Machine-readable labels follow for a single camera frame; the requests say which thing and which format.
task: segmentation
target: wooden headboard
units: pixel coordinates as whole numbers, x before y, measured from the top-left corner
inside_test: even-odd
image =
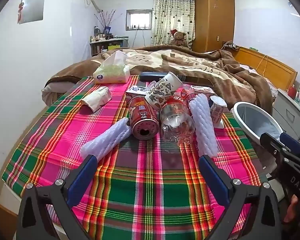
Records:
[[[257,69],[260,64],[257,72],[260,75],[264,72],[264,77],[269,79],[276,88],[287,90],[292,86],[298,74],[297,71],[282,62],[269,56],[267,61],[267,56],[251,49],[241,47],[239,51],[230,50],[230,52],[242,65]]]

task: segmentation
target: cable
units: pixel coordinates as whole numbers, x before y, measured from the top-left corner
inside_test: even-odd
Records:
[[[132,47],[133,47],[133,45],[134,45],[134,41],[136,40],[136,36],[134,36],[134,40],[133,40]]]
[[[221,48],[221,50],[223,50],[223,48],[229,43],[229,42],[233,42],[233,41],[227,41]]]
[[[264,69],[264,71],[263,71],[263,73],[262,73],[262,77],[264,77],[264,74],[265,74],[265,71],[266,71],[266,68],[267,68],[268,55],[264,55],[264,56],[263,56],[262,60],[259,62],[258,66],[257,66],[257,68],[256,68],[256,71],[257,71],[258,67],[260,66],[260,64],[261,64],[261,62],[263,61],[263,59],[265,58],[265,56],[267,56],[267,61],[266,61],[265,69]]]
[[[92,3],[92,1],[90,1],[90,3],[88,3],[88,0],[86,0],[86,1],[87,1],[87,5],[90,5]]]
[[[143,35],[143,29],[142,29],[142,37],[143,37],[143,44],[146,46],[145,36]]]

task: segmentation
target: patterned paper cup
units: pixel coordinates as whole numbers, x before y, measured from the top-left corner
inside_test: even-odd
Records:
[[[146,95],[146,100],[154,110],[159,110],[181,86],[182,82],[180,79],[172,72],[169,72],[150,90]]]

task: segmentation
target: blue gripper pad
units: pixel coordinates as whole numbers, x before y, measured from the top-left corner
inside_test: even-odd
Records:
[[[295,156],[300,156],[300,143],[286,133],[280,134],[280,142],[291,150]]]
[[[228,207],[230,204],[229,190],[204,156],[199,158],[199,170],[218,204]]]
[[[81,169],[68,189],[67,204],[69,207],[74,207],[80,203],[80,200],[97,171],[98,160],[95,156],[90,156],[90,160]]]

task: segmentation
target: crushed plastic bottle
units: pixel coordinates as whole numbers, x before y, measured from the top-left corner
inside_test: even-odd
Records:
[[[185,102],[177,96],[170,97],[160,110],[161,137],[164,141],[191,143],[195,131],[194,121]]]

